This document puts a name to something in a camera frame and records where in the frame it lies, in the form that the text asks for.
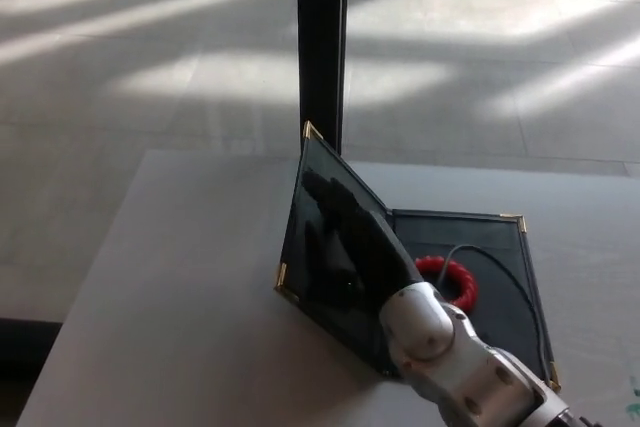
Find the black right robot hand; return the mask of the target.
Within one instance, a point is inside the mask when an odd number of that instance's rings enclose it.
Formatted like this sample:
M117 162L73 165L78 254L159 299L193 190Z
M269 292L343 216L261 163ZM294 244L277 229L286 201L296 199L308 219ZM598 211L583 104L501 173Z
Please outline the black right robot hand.
M341 182L307 171L302 186L322 217L305 224L308 299L378 314L393 295L423 281L386 218L362 207Z

